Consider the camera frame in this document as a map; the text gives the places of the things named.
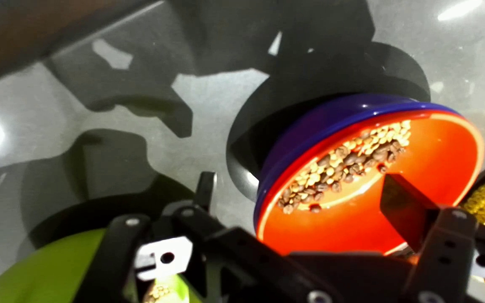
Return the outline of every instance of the orange bowl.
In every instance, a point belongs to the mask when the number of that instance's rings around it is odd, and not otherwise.
[[[404,120],[411,120],[410,144],[388,172],[402,174],[440,207],[457,205],[481,169],[484,147],[478,130],[450,112],[426,109],[385,114],[336,132],[291,163],[264,199],[256,229],[258,239],[283,255],[293,251],[387,254],[402,246],[405,241],[379,209],[384,175],[377,169],[342,184],[340,193],[326,191],[319,213],[302,205],[286,215],[276,207],[276,201],[312,161],[370,129]]]

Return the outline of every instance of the bowl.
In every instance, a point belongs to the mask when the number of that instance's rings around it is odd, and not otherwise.
[[[483,159],[477,129],[447,107],[409,98],[360,94],[308,112],[277,141],[262,171],[254,210],[256,235],[278,253],[379,251],[404,240],[379,209],[383,174],[372,169],[342,192],[325,192],[321,211],[308,205],[287,215],[276,207],[281,193],[312,161],[371,129],[410,120],[410,143],[389,165],[437,205],[457,205],[473,184]]]

